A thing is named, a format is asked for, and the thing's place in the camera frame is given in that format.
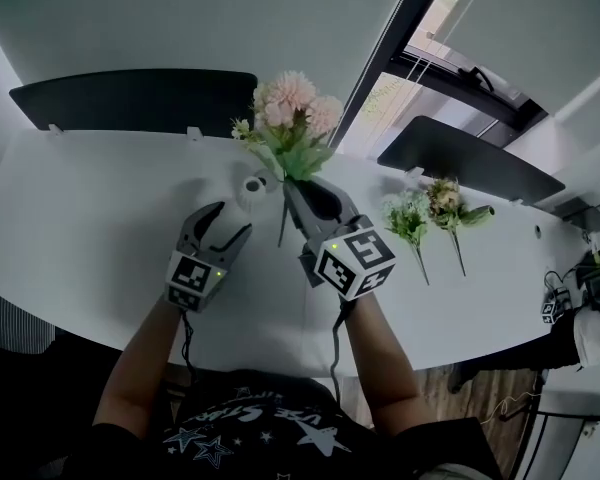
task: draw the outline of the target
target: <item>star print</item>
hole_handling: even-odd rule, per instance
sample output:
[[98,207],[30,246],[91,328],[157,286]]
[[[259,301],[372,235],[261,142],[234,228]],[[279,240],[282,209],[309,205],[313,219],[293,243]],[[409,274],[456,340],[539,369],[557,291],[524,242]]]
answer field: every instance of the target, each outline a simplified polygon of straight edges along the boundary
[[264,441],[265,444],[269,444],[269,441],[273,439],[271,432],[260,432],[260,439]]
[[251,396],[251,391],[248,387],[234,389],[236,390],[236,398],[240,398],[241,396]]
[[207,459],[214,468],[218,469],[223,455],[233,455],[233,452],[229,450],[229,448],[225,448],[220,444],[221,437],[222,436],[218,436],[208,443],[194,441],[193,444],[200,448],[200,451],[193,460]]
[[340,448],[345,452],[351,453],[351,450],[349,450],[349,448],[336,441],[336,434],[338,433],[337,428],[329,427],[317,429],[313,428],[311,425],[302,423],[301,421],[296,421],[296,423],[300,425],[300,428],[304,430],[305,434],[307,434],[302,439],[300,439],[300,441],[298,441],[298,445],[313,443],[325,457],[331,457],[334,447]]
[[196,428],[193,430],[185,430],[182,427],[180,427],[180,432],[178,432],[178,434],[170,437],[169,439],[165,439],[163,443],[175,443],[176,441],[178,441],[180,443],[180,453],[184,453],[184,449],[191,441],[207,437],[202,434],[198,434],[198,430],[200,429]]

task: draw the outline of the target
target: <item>black t-shirt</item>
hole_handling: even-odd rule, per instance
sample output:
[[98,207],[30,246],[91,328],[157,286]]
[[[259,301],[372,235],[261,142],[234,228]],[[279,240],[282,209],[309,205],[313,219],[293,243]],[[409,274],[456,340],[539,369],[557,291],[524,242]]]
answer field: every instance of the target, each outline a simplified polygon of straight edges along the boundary
[[141,441],[115,425],[92,427],[64,476],[404,478],[461,465],[456,478],[501,478],[475,419],[421,425],[387,439],[352,421],[311,380],[254,372],[221,379],[196,384],[176,425],[161,436]]

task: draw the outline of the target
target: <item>white table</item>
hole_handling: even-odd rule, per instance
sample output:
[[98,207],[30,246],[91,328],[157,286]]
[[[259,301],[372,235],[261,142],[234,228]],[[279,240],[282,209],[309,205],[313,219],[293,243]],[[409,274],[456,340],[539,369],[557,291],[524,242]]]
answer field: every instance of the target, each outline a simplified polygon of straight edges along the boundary
[[[0,295],[90,340],[122,349],[161,292],[184,219],[234,197],[259,161],[227,139],[184,135],[31,130],[0,167]],[[408,245],[382,229],[378,201],[404,183],[399,171],[336,155],[321,176],[345,189],[398,257],[378,291],[416,369],[492,353],[546,334],[540,305],[548,268],[566,271],[582,254],[580,233],[529,207],[465,190],[495,217],[460,229],[462,276],[448,234],[430,226],[427,287]],[[303,244],[287,222],[277,248],[282,194],[270,196],[225,286],[190,316],[194,364],[230,370],[327,376],[337,297],[311,289],[297,260]],[[539,225],[542,238],[534,227]],[[180,356],[182,332],[171,361]],[[354,375],[344,330],[338,372]]]

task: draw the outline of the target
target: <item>window frame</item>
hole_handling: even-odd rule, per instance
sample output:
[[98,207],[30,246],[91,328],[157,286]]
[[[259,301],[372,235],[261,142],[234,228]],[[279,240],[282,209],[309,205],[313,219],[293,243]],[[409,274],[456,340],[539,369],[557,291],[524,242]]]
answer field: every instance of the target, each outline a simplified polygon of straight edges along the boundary
[[515,140],[547,115],[533,100],[517,105],[504,94],[491,92],[483,81],[477,83],[460,75],[459,68],[450,62],[409,46],[409,40],[433,1],[400,0],[347,102],[331,139],[332,147],[340,144],[383,72],[417,82],[493,117],[497,122],[478,136],[488,142],[494,138],[499,147]]

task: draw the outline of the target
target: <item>white shirt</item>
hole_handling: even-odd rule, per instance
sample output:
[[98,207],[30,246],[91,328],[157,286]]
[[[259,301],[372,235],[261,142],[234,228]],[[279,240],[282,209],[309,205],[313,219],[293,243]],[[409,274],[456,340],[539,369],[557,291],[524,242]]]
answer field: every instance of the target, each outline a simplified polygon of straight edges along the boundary
[[600,364],[600,312],[589,308],[578,311],[573,322],[573,339],[584,367]]

